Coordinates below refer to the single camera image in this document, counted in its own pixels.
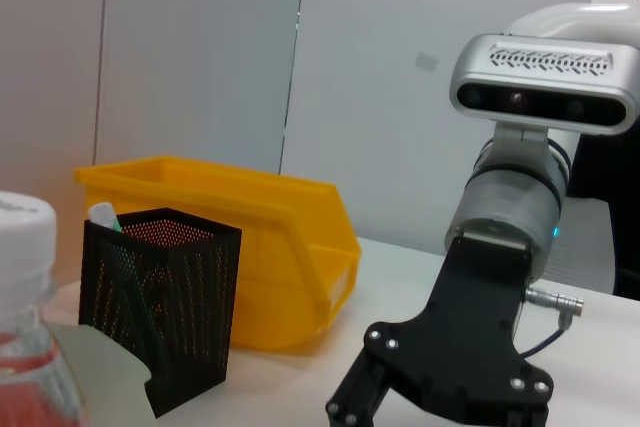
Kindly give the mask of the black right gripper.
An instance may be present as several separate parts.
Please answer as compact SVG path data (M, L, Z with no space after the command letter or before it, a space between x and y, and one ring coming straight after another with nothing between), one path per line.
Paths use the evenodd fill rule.
M524 250L457 238L424 309L377 322L325 412L330 426L373 426L390 390L467 425L545 427L549 374L516 350L513 328L531 271Z

